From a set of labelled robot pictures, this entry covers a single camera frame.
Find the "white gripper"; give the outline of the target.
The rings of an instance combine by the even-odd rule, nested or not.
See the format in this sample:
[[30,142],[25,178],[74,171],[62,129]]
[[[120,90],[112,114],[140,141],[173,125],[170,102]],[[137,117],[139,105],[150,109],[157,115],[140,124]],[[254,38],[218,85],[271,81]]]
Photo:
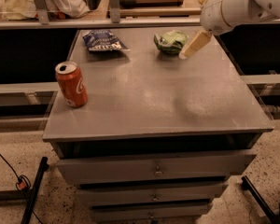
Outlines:
[[211,41],[212,35],[222,35],[231,30],[222,13],[223,0],[197,0],[197,2],[203,7],[200,23],[204,30],[198,31],[187,41],[179,52],[181,59],[189,58],[206,46]]

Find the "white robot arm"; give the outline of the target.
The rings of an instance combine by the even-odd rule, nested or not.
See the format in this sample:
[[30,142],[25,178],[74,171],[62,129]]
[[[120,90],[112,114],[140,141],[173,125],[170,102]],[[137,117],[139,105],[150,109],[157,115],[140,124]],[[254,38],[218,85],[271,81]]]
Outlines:
[[280,20],[280,0],[208,0],[203,4],[200,30],[179,53],[187,59],[207,45],[213,35],[223,35],[243,24]]

